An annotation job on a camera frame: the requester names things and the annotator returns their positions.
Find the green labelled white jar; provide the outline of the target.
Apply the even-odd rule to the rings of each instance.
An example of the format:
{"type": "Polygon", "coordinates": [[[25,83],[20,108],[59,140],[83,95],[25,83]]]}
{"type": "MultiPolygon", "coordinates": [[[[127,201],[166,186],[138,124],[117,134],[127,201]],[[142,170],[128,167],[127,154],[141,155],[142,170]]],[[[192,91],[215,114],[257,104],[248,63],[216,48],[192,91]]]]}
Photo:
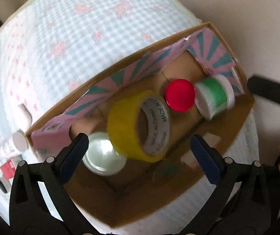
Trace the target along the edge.
{"type": "Polygon", "coordinates": [[[195,105],[199,113],[212,120],[217,115],[235,106],[235,94],[232,85],[223,75],[214,75],[196,83],[195,105]]]}

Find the red round lid container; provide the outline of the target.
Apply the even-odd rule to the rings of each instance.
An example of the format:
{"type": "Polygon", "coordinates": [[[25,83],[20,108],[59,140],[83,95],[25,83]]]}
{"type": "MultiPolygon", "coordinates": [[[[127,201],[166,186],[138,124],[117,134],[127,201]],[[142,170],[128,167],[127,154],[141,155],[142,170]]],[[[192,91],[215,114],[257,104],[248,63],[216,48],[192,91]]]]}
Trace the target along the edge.
{"type": "Polygon", "coordinates": [[[168,106],[176,112],[187,112],[195,105],[195,87],[185,79],[170,82],[164,96],[168,106]]]}

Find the white pill bottle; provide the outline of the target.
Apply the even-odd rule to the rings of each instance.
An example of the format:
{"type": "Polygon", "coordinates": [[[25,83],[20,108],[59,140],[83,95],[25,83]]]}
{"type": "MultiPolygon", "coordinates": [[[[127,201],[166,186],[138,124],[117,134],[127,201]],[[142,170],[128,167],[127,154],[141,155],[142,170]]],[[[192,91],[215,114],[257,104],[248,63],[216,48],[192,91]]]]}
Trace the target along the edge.
{"type": "Polygon", "coordinates": [[[28,150],[29,145],[23,131],[18,130],[4,139],[0,144],[0,153],[5,158],[13,158],[28,150]]]}

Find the small black white cap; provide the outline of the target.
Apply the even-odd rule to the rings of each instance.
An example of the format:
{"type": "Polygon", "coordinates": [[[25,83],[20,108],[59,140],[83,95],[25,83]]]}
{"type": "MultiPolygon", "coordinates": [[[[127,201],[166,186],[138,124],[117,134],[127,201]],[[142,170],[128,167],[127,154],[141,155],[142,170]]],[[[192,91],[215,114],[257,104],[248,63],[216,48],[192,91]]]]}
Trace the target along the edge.
{"type": "Polygon", "coordinates": [[[2,190],[4,194],[7,194],[11,191],[11,186],[12,185],[9,180],[4,177],[0,177],[0,190],[2,190]]]}

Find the blue pink checkered bedsheet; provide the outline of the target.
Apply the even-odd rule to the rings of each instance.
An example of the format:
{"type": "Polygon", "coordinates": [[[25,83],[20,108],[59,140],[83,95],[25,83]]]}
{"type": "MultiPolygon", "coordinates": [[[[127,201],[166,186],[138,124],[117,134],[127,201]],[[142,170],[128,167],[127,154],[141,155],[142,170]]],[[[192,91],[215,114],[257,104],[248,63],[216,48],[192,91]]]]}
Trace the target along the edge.
{"type": "Polygon", "coordinates": [[[111,65],[200,23],[177,0],[29,0],[0,28],[0,146],[19,128],[19,105],[37,121],[111,65]]]}

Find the yellow packing tape roll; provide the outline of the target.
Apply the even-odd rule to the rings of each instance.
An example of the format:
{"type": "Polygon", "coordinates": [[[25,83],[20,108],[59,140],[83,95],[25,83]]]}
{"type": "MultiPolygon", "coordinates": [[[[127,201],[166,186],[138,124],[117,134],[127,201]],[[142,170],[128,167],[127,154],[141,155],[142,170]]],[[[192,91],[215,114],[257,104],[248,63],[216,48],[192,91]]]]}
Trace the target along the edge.
{"type": "Polygon", "coordinates": [[[120,155],[158,162],[169,148],[171,121],[167,105],[154,91],[118,100],[109,112],[107,131],[120,155]]]}

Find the red white small box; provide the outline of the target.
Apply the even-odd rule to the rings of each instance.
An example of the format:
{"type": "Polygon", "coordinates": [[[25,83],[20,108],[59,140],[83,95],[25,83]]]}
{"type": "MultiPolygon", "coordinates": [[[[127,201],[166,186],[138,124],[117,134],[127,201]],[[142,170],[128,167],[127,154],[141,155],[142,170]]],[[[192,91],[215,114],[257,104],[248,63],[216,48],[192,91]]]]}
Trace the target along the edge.
{"type": "Polygon", "coordinates": [[[4,163],[0,167],[5,179],[9,180],[14,177],[18,163],[21,160],[22,160],[22,158],[20,156],[17,156],[16,158],[9,159],[6,163],[4,163]]]}

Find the white earbuds case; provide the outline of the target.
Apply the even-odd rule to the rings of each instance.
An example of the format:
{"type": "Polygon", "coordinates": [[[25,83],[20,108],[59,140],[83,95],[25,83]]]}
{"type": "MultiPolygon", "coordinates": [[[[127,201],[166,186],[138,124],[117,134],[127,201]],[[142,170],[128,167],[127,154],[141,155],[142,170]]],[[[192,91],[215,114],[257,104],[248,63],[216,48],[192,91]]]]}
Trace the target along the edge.
{"type": "Polygon", "coordinates": [[[26,132],[32,125],[32,115],[23,103],[18,106],[18,111],[20,117],[20,129],[26,132]]]}

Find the cardboard box pink teal flaps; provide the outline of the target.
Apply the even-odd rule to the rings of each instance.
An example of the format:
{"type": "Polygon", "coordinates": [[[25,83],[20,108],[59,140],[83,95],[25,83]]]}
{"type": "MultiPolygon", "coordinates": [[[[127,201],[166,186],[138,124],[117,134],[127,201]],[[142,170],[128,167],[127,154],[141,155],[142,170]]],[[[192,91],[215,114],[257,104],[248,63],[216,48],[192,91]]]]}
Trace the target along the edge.
{"type": "Polygon", "coordinates": [[[240,163],[258,159],[254,98],[233,51],[211,23],[154,43],[122,59],[69,94],[27,137],[39,157],[56,156],[78,133],[106,132],[126,164],[102,176],[80,164],[65,185],[82,215],[103,230],[154,228],[166,210],[194,216],[212,187],[189,153],[193,134],[240,163]],[[167,105],[176,80],[217,77],[231,84],[232,107],[212,119],[194,95],[167,105]]]}

